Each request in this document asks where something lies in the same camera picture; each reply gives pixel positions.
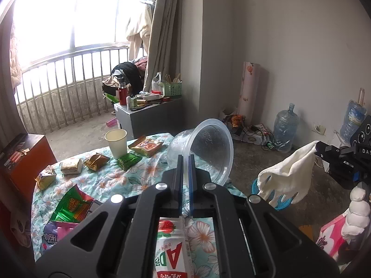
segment gray curtain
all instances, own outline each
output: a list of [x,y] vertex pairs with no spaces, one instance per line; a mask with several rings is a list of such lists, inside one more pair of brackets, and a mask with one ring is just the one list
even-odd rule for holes
[[181,0],[156,0],[144,91],[157,72],[175,78],[180,73]]
[[10,78],[10,32],[13,23],[11,7],[0,23],[0,151],[20,133],[26,133],[19,117]]

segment wallpaper roll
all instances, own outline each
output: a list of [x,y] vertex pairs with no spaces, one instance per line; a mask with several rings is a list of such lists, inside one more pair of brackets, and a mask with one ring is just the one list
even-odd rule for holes
[[245,116],[245,123],[251,124],[254,112],[260,65],[244,62],[237,114]]

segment metal railing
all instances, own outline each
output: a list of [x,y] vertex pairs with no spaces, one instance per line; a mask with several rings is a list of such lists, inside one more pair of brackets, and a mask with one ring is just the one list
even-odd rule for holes
[[[63,123],[76,123],[78,114],[84,120],[84,116],[92,118],[95,112],[101,115],[101,109],[108,112],[107,100],[98,95],[101,83],[112,68],[128,60],[128,48],[127,44],[79,47],[22,68],[22,83],[14,98],[26,130],[45,134],[46,129],[52,132]],[[139,57],[143,55],[146,53],[141,48]]]

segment white glove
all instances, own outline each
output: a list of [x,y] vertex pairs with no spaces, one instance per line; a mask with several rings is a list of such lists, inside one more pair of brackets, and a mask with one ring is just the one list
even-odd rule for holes
[[352,200],[349,209],[346,211],[345,224],[341,229],[341,236],[350,243],[357,235],[361,234],[370,224],[370,205],[363,200],[366,191],[359,187],[354,187],[350,192]]
[[277,206],[281,195],[284,195],[282,201],[285,201],[297,193],[292,204],[300,202],[307,195],[316,158],[314,153],[317,142],[313,141],[299,148],[282,162],[259,173],[257,176],[259,195],[267,200],[271,192],[275,191],[273,199],[269,202],[272,207]]

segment cup rim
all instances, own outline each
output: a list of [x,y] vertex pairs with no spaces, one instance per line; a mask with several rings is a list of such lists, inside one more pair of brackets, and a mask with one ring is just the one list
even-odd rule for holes
[[[110,132],[112,132],[112,131],[114,131],[114,130],[123,130],[123,131],[125,132],[125,135],[124,135],[122,138],[117,139],[117,140],[108,140],[108,139],[107,139],[107,134],[110,133]],[[116,141],[120,141],[120,140],[122,140],[123,138],[125,138],[125,137],[127,136],[127,134],[128,134],[128,132],[125,131],[124,129],[113,129],[113,130],[109,130],[109,131],[104,135],[104,139],[106,139],[108,142],[116,142]]]

